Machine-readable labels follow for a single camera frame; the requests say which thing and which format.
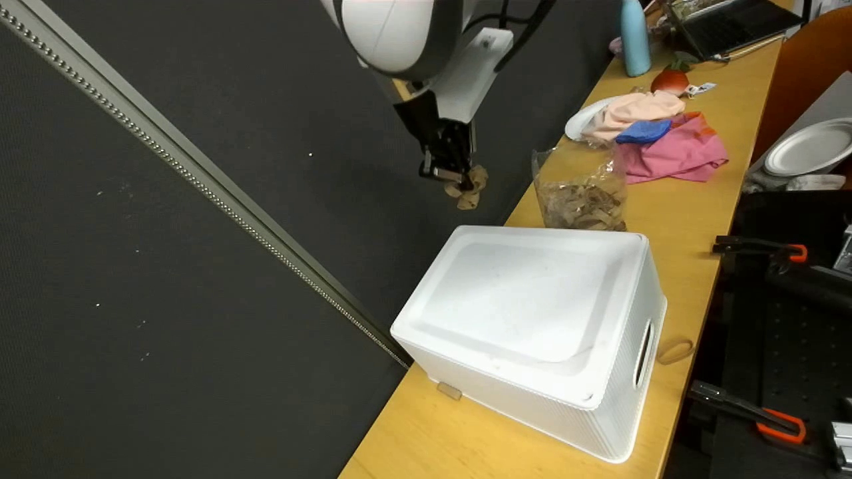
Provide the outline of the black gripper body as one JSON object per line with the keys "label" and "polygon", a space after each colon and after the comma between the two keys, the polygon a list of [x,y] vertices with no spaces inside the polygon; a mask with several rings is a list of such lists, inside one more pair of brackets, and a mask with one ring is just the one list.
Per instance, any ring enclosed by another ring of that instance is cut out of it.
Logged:
{"label": "black gripper body", "polygon": [[420,145],[417,173],[424,179],[441,179],[449,184],[472,180],[472,124],[457,119],[441,119],[436,108],[436,95],[432,89],[398,101],[394,105],[406,132]]}

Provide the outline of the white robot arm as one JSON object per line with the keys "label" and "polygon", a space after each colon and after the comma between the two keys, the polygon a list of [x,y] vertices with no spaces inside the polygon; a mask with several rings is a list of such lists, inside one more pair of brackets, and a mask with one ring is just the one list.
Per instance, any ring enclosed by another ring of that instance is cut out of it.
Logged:
{"label": "white robot arm", "polygon": [[472,128],[441,119],[428,88],[453,57],[466,0],[318,0],[356,61],[380,77],[396,116],[420,145],[424,179],[472,185]]}

